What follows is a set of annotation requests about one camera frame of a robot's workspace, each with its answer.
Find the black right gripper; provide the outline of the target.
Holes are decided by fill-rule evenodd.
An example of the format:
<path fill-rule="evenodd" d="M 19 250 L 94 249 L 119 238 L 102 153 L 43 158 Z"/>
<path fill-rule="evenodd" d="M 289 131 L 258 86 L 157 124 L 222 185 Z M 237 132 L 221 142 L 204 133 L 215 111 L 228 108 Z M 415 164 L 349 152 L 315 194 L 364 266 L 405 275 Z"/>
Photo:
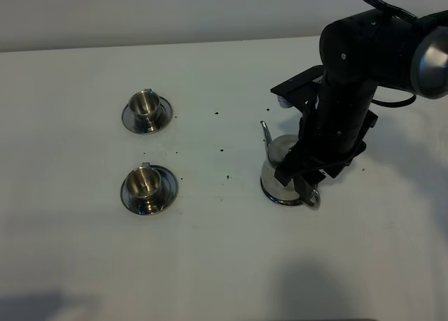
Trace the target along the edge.
<path fill-rule="evenodd" d="M 373 80 L 341 85 L 313 66 L 297 74 L 303 78 L 322 76 L 315 99 L 302 109 L 298 141 L 275 170 L 275 178 L 286 185 L 293 179 L 302 202 L 310 202 L 312 187 L 328 174 L 335 178 L 361 154 L 368 129 L 377 116 L 369 110 L 378 84 Z"/>

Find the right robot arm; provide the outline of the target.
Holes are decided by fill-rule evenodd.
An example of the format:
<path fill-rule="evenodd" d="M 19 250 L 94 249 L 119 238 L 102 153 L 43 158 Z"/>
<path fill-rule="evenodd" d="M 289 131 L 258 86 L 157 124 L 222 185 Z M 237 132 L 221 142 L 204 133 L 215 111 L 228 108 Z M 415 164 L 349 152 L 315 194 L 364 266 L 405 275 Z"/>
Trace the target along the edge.
<path fill-rule="evenodd" d="M 301 112 L 298 139 L 274 170 L 300 202 L 317 206 L 316 186 L 336 177 L 366 144 L 377 116 L 379 87 L 413 99 L 447 94 L 447 13 L 407 22 L 378 9 L 329 24 L 319 40 L 321 63 L 272 88 Z"/>

